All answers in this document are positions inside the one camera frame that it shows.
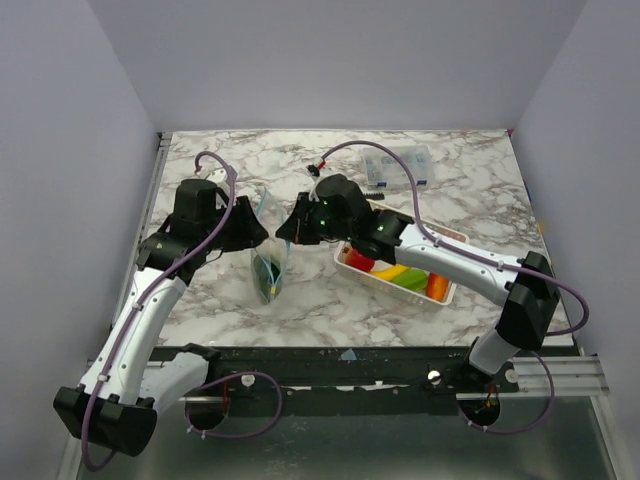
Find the yellow toy banana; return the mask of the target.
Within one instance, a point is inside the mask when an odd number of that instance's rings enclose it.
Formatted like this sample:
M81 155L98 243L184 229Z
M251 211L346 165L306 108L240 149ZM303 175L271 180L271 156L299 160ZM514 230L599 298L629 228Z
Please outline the yellow toy banana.
M394 265L392 267L389 267L383 270L371 271L370 274L383 281L391 282L392 280L394 280L396 277L406 272L407 270L409 270L409 267L406 267L403 265Z

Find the clear zip top bag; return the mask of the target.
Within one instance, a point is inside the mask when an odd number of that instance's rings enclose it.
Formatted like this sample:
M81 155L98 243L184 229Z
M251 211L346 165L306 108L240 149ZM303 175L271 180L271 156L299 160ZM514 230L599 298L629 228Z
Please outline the clear zip top bag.
M275 237L277 229L288 218L287 212L281 202L267 189L261 191L261 197L255 214L262 226L268 231L269 238L257 248L251 251L252 260L254 255L273 256L282 264L283 286L287 264L290 257L291 244L287 241Z

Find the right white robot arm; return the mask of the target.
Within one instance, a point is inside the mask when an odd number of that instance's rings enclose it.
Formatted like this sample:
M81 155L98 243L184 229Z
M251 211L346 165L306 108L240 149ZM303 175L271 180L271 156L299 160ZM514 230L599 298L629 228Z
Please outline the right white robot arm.
M503 364L523 350L538 350L560 300L547 259L499 255L428 229L419 218L373 208L360 187L341 174L299 193L290 216L276 232L297 245L345 241L364 256L443 276L471 289L502 312L472 345L460 379L480 392Z

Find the green toy leafy vegetable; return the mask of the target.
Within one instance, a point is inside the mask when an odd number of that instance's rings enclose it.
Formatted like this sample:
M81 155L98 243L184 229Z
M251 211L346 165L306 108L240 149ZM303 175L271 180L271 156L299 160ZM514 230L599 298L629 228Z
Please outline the green toy leafy vegetable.
M262 304L273 302L283 289L281 262L273 256L254 255L251 260L253 286Z

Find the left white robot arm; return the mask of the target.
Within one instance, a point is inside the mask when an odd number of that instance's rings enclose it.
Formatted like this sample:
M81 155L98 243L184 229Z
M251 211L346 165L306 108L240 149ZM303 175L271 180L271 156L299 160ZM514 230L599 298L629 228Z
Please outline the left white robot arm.
M185 393L214 393L222 380L213 349L188 344L147 375L161 330L196 271L213 251L237 252L268 237L235 182L184 180L173 212L145 239L128 298L104 346L75 387L58 390L53 407L82 452L92 445L131 457L149 443L159 417Z

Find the red yellow toy apple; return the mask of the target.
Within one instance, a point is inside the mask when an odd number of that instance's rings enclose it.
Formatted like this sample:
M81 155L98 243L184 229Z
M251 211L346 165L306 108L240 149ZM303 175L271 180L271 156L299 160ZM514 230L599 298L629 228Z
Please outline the red yellow toy apple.
M359 271L368 273L373 269L376 261L364 256L356 249L350 249L345 255L344 263Z

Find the orange red toy fruit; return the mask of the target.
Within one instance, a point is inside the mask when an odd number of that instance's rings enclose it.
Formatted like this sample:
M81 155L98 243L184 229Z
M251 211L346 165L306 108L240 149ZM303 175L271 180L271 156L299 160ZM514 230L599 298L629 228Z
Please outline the orange red toy fruit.
M442 303L446 298L448 288L449 280L447 278L430 273L425 287L425 295L436 302Z

